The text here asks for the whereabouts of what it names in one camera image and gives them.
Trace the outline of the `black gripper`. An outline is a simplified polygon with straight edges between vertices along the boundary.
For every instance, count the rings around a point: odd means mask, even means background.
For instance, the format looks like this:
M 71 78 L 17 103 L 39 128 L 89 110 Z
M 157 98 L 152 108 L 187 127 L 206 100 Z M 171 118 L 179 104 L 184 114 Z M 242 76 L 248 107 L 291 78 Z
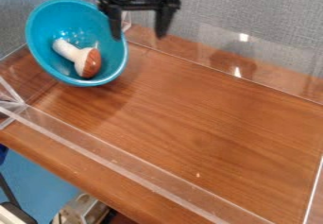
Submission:
M 121 39 L 121 10 L 156 10 L 155 34 L 159 39 L 167 36 L 180 0 L 97 0 L 100 11 L 105 11 L 111 34 Z

